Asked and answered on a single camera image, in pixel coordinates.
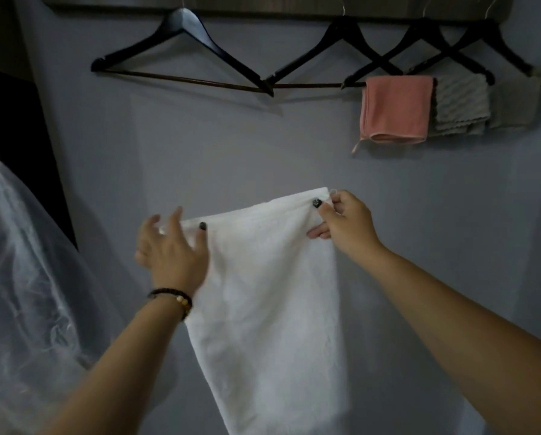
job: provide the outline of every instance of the towel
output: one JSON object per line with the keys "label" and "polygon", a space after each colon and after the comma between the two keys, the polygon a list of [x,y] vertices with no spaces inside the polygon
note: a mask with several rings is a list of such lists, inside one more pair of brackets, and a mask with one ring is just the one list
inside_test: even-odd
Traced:
{"label": "towel", "polygon": [[490,118],[490,99],[485,76],[437,77],[430,137],[449,134],[483,134]]}
{"label": "towel", "polygon": [[425,141],[432,91],[430,76],[369,78],[363,90],[361,140],[402,144]]}
{"label": "towel", "polygon": [[537,77],[498,82],[490,91],[492,118],[490,129],[522,130],[532,124],[541,94]]}
{"label": "towel", "polygon": [[315,198],[330,201],[315,189],[182,224],[191,241],[208,223],[186,324],[230,435],[316,433],[349,409],[335,252],[306,237]]}

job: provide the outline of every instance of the hand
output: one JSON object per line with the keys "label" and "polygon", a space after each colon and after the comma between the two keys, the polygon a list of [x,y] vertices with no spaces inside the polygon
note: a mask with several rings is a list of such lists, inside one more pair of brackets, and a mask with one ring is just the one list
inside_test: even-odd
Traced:
{"label": "hand", "polygon": [[334,207],[321,200],[313,202],[325,222],[311,229],[309,238],[332,238],[335,246],[357,263],[365,254],[384,249],[365,203],[349,191],[337,192],[332,200]]}
{"label": "hand", "polygon": [[169,218],[166,235],[159,233],[155,226],[159,215],[146,219],[139,229],[135,260],[151,270],[156,288],[173,288],[193,298],[208,272],[207,226],[200,223],[192,249],[182,232],[181,218],[182,208],[178,208]]}

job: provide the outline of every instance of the pink cloth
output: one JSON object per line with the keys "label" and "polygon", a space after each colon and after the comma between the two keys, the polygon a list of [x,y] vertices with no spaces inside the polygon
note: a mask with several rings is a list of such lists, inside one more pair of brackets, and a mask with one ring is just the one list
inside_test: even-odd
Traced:
{"label": "pink cloth", "polygon": [[421,143],[427,138],[432,106],[431,76],[376,76],[363,89],[361,140]]}

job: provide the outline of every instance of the gray cloth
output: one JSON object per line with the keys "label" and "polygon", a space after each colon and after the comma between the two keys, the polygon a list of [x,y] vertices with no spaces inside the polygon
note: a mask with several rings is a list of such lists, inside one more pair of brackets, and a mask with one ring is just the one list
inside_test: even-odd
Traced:
{"label": "gray cloth", "polygon": [[484,75],[438,76],[435,99],[433,126],[441,135],[469,131],[477,134],[484,127],[482,123],[490,118],[488,84]]}
{"label": "gray cloth", "polygon": [[526,129],[534,121],[540,94],[541,80],[536,77],[522,76],[498,82],[490,91],[490,129]]}

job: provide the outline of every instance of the beaded bracelet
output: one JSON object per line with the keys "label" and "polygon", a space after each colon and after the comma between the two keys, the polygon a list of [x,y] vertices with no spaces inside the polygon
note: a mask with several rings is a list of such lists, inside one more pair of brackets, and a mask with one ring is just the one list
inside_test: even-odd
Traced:
{"label": "beaded bracelet", "polygon": [[189,297],[186,293],[181,292],[180,290],[175,290],[173,288],[157,288],[155,290],[152,290],[150,294],[147,295],[147,297],[149,299],[155,299],[157,295],[161,295],[162,293],[165,293],[167,295],[173,295],[176,300],[182,305],[182,308],[184,309],[184,316],[182,317],[182,320],[184,320],[192,309],[192,298]]}

